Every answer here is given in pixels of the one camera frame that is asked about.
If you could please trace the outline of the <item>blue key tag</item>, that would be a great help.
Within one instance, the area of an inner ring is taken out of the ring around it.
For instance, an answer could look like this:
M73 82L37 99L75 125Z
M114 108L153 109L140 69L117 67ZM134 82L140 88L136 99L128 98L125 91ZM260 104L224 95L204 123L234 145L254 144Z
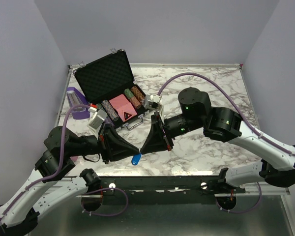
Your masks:
M142 157L142 154L141 154L141 153L134 155L134 156L132 157L132 159L131 159L131 164L132 164L133 166L138 165L138 163L139 163L141 157Z

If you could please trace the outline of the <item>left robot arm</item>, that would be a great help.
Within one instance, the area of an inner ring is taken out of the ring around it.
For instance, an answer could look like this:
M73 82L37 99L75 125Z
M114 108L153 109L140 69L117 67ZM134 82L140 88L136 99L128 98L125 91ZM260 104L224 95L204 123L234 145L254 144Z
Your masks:
M139 154L139 149L122 138L111 125L104 125L98 138L77 136L65 126L57 126L44 145L47 149L24 185L0 206L0 236L24 236L37 226L40 216L65 200L80 194L103 192L100 177L93 169L85 169L68 185L45 194L75 167L71 160L73 156L98 155L108 164Z

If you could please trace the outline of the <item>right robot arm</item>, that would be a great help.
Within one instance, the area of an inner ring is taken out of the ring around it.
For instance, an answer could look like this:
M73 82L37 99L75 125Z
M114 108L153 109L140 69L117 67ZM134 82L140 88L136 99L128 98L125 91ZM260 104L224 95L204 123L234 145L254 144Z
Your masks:
M177 136L203 129L205 137L239 146L261 158L253 164L224 168L212 189L226 193L243 184L264 181L276 187L295 184L295 145L286 145L249 127L233 110L213 107L208 93L197 88L186 88L178 94L182 113L164 119L160 95L148 95L144 107L155 109L151 128L141 148L141 154L171 151Z

